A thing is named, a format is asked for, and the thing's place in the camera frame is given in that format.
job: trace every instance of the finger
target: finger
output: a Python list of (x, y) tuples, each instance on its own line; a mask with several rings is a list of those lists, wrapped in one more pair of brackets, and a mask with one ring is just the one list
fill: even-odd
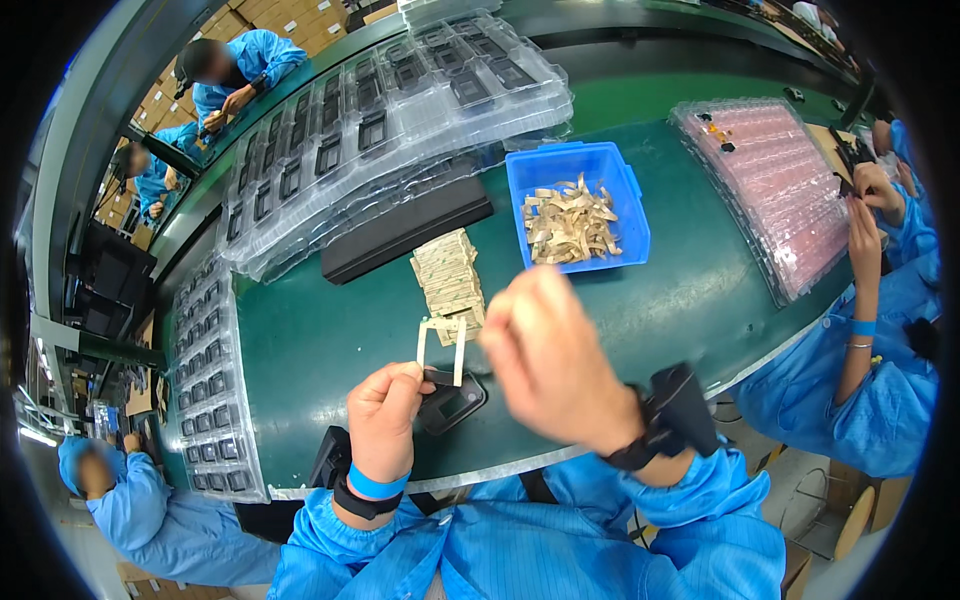
[(536, 396), (514, 336), (508, 330), (491, 331), (481, 338), (480, 346), (503, 388), (507, 407), (515, 414), (529, 414), (534, 410)]
[(410, 419), (420, 408), (420, 384), (423, 383), (423, 369), (416, 362), (405, 363), (400, 372), (394, 375), (390, 390), (383, 400), (380, 412), (392, 422)]
[(536, 272), (537, 293), (540, 295), (540, 301), (549, 307), (558, 317), (571, 317), (583, 314), (583, 306), (570, 280), (560, 273), (556, 267), (541, 265), (533, 271)]

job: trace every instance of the cardboard box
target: cardboard box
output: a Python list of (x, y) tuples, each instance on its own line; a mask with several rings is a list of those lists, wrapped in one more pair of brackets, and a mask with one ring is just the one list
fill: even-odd
[(133, 563), (117, 563), (117, 574), (132, 598), (158, 600), (222, 600), (230, 597), (229, 588), (179, 584), (161, 579)]
[(137, 246), (140, 250), (145, 251), (150, 248), (150, 241), (152, 239), (154, 239), (154, 231), (147, 227), (147, 224), (141, 222), (136, 226), (136, 231), (133, 232), (130, 243)]
[(379, 11), (373, 11), (370, 14), (367, 14), (366, 16), (363, 17), (364, 25), (370, 25), (374, 21), (379, 21), (383, 17), (390, 16), (394, 12), (396, 12), (396, 4), (383, 7)]
[(220, 41), (230, 41), (240, 35), (240, 32), (243, 31), (246, 25), (247, 20), (237, 11), (229, 11), (204, 34), (204, 37), (219, 39)]
[(276, 0), (247, 0), (237, 8), (237, 12), (251, 23), (256, 23), (262, 19), (264, 12), (274, 7), (277, 7)]
[(813, 555), (793, 541), (786, 543), (786, 572), (780, 583), (781, 600), (800, 600), (804, 596), (806, 581), (810, 578), (810, 563)]

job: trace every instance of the clear plastic tray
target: clear plastic tray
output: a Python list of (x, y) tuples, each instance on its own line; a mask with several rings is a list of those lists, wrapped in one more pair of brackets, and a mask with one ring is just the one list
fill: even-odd
[(680, 103), (671, 122), (707, 168), (780, 306), (846, 251), (848, 216), (804, 122), (780, 98)]
[(171, 402), (190, 488), (241, 503), (267, 503), (240, 357), (230, 275), (202, 261), (174, 298)]
[(382, 42), (302, 89), (241, 140), (218, 251), (244, 272), (362, 185), (432, 156), (565, 123), (566, 74), (477, 12)]

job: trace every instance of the black plastic part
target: black plastic part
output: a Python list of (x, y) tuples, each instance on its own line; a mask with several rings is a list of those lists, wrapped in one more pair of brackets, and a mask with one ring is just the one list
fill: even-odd
[(259, 223), (273, 211), (270, 204), (270, 182), (267, 181), (256, 188), (256, 197), (253, 199), (253, 221)]
[(193, 358), (190, 359), (188, 367), (190, 368), (191, 375), (202, 369), (204, 367), (204, 354), (202, 352), (199, 354), (194, 354)]
[(217, 429), (230, 425), (230, 409), (226, 404), (213, 409), (213, 426)]
[(300, 161), (294, 160), (283, 167), (280, 174), (280, 199), (290, 200), (300, 191)]
[(274, 140), (267, 144), (267, 147), (263, 149), (263, 172), (266, 173), (267, 169), (274, 165), (276, 162), (276, 144), (277, 141)]
[(243, 205), (238, 203), (230, 209), (230, 218), (227, 222), (227, 241), (232, 242), (243, 232), (240, 217), (243, 215)]
[(214, 298), (220, 296), (220, 281), (214, 281), (213, 285), (206, 288), (206, 293), (204, 294), (204, 300), (210, 302)]
[(225, 461), (235, 461), (240, 458), (240, 453), (237, 451), (237, 442), (233, 438), (226, 438), (217, 442), (217, 452), (220, 454), (220, 458)]
[(213, 419), (209, 413), (200, 413), (193, 419), (197, 433), (205, 433), (213, 428)]
[(434, 50), (433, 60), (444, 71), (459, 71), (464, 68), (464, 57), (455, 46), (442, 46)]
[(317, 162), (313, 174), (317, 177), (329, 173), (340, 164), (340, 134), (336, 133), (324, 139), (317, 149)]
[(227, 390), (227, 378), (224, 377), (224, 372), (219, 371), (212, 374), (207, 380), (207, 386), (210, 388), (211, 396), (225, 392)]
[(443, 48), (444, 46), (447, 45), (444, 31), (441, 30), (440, 28), (432, 29), (428, 32), (423, 33), (420, 36), (420, 41), (422, 41), (423, 44), (427, 48), (430, 48), (431, 50), (437, 50), (438, 48)]
[(329, 135), (333, 133), (333, 128), (340, 118), (340, 96), (334, 96), (324, 100), (324, 110), (320, 119), (320, 133)]
[(360, 85), (363, 80), (376, 75), (376, 65), (373, 64), (373, 59), (363, 59), (357, 62), (354, 72), (356, 74), (357, 84)]
[(500, 80), (500, 84), (507, 89), (526, 87), (537, 82), (510, 59), (492, 60), (489, 67), (496, 78)]
[(198, 381), (190, 388), (190, 402), (196, 404), (206, 400), (206, 386), (202, 381)]
[(320, 253), (324, 277), (342, 285), (426, 242), (493, 215), (478, 178), (454, 181), (395, 206), (342, 235)]
[(357, 84), (357, 107), (360, 112), (370, 112), (376, 109), (376, 101), (380, 98), (380, 80), (368, 77)]
[(350, 453), (350, 434), (338, 425), (329, 425), (324, 433), (324, 440), (320, 442), (320, 451), (310, 469), (311, 488), (332, 490), (337, 477), (350, 469), (353, 457)]
[(378, 110), (360, 122), (357, 148), (366, 152), (387, 141), (387, 112)]
[(334, 96), (340, 95), (340, 76), (334, 75), (330, 79), (326, 80), (324, 84), (324, 102), (330, 100)]
[(267, 141), (276, 142), (276, 137), (280, 133), (280, 124), (283, 122), (283, 111), (278, 112), (274, 115), (274, 118), (270, 120), (270, 128), (267, 130)]
[(231, 492), (244, 492), (250, 486), (247, 473), (242, 470), (227, 473), (227, 481), (230, 485)]
[(416, 58), (412, 58), (394, 70), (394, 80), (400, 89), (412, 89), (417, 86), (424, 74), (423, 65)]
[(477, 77), (476, 73), (465, 69), (450, 78), (450, 89), (457, 97), (461, 107), (489, 99), (490, 92)]
[(417, 415), (424, 431), (432, 436), (439, 436), (487, 402), (487, 392), (472, 374), (464, 373), (462, 383), (459, 388), (437, 383), (437, 391), (423, 397)]
[(492, 59), (506, 59), (507, 53), (489, 37), (478, 37), (470, 41), (470, 48), (481, 57)]
[(648, 402), (651, 422), (660, 430), (680, 434), (701, 456), (712, 455), (721, 444), (700, 381), (689, 363), (657, 371), (650, 385), (654, 392)]
[(472, 20), (459, 21), (450, 25), (453, 28), (453, 31), (458, 35), (465, 37), (467, 39), (474, 39), (477, 37), (483, 37), (484, 33), (480, 30), (479, 27)]
[(200, 459), (205, 463), (217, 462), (217, 449), (213, 444), (200, 445)]
[(209, 346), (207, 346), (206, 350), (204, 350), (204, 354), (206, 354), (207, 365), (220, 358), (220, 340), (214, 340)]
[(227, 479), (220, 473), (208, 473), (206, 484), (214, 492), (224, 492), (227, 489)]
[(210, 311), (210, 314), (204, 319), (204, 324), (206, 325), (206, 330), (209, 331), (218, 325), (220, 325), (220, 309), (214, 308)]

